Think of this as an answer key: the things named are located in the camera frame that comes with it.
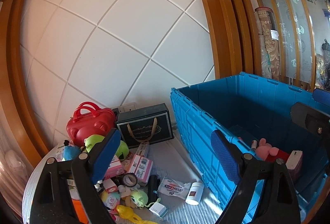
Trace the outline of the pink pig plush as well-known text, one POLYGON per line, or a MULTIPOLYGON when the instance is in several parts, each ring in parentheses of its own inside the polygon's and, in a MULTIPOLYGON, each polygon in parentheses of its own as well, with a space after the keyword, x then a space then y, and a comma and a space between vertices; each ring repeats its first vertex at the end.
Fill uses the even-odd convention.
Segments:
POLYGON ((263 161, 273 163, 277 159, 282 159, 285 163, 289 158, 289 154, 280 150, 277 147, 273 147, 267 143, 265 138, 262 138, 258 142, 258 146, 255 150, 256 155, 263 161))

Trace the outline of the blue plastic storage crate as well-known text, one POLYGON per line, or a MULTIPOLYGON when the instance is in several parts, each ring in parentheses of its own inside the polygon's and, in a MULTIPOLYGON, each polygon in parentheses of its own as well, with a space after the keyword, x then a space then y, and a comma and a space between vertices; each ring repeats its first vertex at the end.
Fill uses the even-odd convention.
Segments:
MULTIPOLYGON (((289 154, 284 164, 296 191, 301 223, 314 222, 318 212, 329 205, 329 138, 310 133, 290 117, 290 108, 297 102, 329 114, 329 107, 315 101, 313 92, 240 73, 173 88, 170 98, 181 140, 222 213, 236 184, 226 177, 211 147, 215 130, 243 154, 258 160, 255 150, 262 138, 289 154)), ((263 180, 259 180, 242 223, 251 223, 262 187, 263 180)))

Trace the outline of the yellow plastic toy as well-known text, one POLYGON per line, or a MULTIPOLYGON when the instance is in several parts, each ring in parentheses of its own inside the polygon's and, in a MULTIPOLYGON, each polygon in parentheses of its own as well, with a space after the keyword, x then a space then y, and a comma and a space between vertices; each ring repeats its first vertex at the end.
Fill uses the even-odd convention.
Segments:
POLYGON ((133 209, 127 206, 118 205, 116 207, 116 210, 119 214, 119 216, 122 219, 127 219, 132 223, 135 224, 157 224, 153 221, 143 220, 141 217, 139 217, 137 214, 134 213, 133 209))

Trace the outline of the pink medicine box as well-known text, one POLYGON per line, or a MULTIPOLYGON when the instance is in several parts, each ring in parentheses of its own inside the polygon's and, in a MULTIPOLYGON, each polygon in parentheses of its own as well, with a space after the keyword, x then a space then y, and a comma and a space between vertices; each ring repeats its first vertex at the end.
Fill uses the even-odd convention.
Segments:
POLYGON ((124 173, 125 173, 125 170, 124 170, 124 167, 123 167, 120 159, 117 156, 114 156, 112 158, 110 165, 108 166, 108 169, 106 170, 104 179, 117 177, 118 175, 122 175, 124 173))

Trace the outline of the rolled patterned carpet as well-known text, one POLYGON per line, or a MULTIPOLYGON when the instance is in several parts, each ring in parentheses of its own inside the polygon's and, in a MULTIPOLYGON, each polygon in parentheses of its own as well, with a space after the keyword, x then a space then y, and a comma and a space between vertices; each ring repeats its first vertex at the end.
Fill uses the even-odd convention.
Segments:
POLYGON ((269 7, 258 7, 255 9, 255 18, 259 35, 262 76, 279 81, 279 33, 273 10, 269 7))

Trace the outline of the black tape roll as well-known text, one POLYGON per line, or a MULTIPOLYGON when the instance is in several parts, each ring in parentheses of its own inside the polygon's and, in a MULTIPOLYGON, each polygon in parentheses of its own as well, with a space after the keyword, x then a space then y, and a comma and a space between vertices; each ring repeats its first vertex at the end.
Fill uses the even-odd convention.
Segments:
POLYGON ((123 185, 125 185, 129 188, 135 187, 138 183, 137 176, 134 173, 126 173, 123 176, 122 181, 123 181, 123 185))

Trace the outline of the white medicine bottle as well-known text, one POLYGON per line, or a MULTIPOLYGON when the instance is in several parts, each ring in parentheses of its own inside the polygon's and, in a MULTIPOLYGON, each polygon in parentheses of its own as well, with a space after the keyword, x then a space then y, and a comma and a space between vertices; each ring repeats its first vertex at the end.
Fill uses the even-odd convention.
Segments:
POLYGON ((197 206, 201 201, 203 191, 204 191, 203 183, 201 182, 192 183, 185 202, 189 205, 197 206))

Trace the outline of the green alien plush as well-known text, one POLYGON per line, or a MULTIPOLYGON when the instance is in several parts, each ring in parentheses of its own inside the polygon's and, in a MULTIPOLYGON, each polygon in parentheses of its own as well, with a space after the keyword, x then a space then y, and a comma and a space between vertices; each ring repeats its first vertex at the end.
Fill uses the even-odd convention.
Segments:
POLYGON ((160 202, 161 199, 157 198, 155 202, 149 202, 148 195, 143 190, 132 190, 130 194, 130 206, 131 208, 150 208, 156 202, 160 202))

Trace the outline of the red toy suitcase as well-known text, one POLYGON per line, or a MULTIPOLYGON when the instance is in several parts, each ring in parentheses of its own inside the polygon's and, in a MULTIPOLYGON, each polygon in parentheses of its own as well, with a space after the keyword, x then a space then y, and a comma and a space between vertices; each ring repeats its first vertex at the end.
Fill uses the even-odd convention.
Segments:
POLYGON ((84 145, 91 135, 106 136, 115 127, 116 115, 110 108, 100 108, 93 102, 81 103, 73 112, 66 130, 73 144, 84 145))

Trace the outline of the pink white carton box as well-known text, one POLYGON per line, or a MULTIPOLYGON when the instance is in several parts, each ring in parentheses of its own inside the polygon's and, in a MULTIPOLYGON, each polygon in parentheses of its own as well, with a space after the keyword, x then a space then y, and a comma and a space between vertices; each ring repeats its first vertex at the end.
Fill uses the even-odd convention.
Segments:
POLYGON ((148 184, 152 166, 152 160, 144 156, 135 154, 133 155, 132 161, 127 172, 133 173, 138 179, 138 184, 145 187, 148 184))

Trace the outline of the white wipes packet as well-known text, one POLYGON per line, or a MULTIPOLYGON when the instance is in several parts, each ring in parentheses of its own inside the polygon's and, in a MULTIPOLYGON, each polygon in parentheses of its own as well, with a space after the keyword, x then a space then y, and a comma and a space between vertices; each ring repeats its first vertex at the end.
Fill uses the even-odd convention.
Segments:
POLYGON ((158 187, 157 192, 169 197, 186 199, 192 183, 183 183, 169 177, 164 177, 158 187))

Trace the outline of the wooden glass partition screen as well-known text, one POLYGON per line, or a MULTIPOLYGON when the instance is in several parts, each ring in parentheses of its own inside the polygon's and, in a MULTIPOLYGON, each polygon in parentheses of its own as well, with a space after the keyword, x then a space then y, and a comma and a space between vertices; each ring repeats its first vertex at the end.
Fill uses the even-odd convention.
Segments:
POLYGON ((279 81, 312 91, 317 58, 307 0, 257 0, 257 4, 273 10, 279 33, 279 81))

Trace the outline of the black gift bag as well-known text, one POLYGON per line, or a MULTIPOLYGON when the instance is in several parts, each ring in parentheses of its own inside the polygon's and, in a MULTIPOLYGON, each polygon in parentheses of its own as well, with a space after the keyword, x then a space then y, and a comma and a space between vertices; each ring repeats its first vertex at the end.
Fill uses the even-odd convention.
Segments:
POLYGON ((156 144, 174 138, 171 118, 165 103, 120 113, 116 125, 128 148, 140 143, 156 144))

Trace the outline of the wall power socket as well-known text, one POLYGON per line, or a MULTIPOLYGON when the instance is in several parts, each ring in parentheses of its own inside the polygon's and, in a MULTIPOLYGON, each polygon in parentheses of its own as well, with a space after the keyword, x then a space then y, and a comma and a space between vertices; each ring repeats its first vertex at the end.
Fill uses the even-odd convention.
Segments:
POLYGON ((133 111, 136 109, 137 109, 137 105, 135 102, 127 103, 127 104, 112 108, 112 110, 118 114, 133 111))

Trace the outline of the wooden door frame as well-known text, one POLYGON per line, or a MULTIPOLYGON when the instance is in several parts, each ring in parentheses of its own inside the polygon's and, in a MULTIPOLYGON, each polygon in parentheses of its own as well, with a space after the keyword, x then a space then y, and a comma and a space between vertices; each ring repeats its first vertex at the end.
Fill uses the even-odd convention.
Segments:
POLYGON ((251 0, 1 0, 1 116, 28 170, 83 101, 171 105, 171 88, 260 74, 251 0))

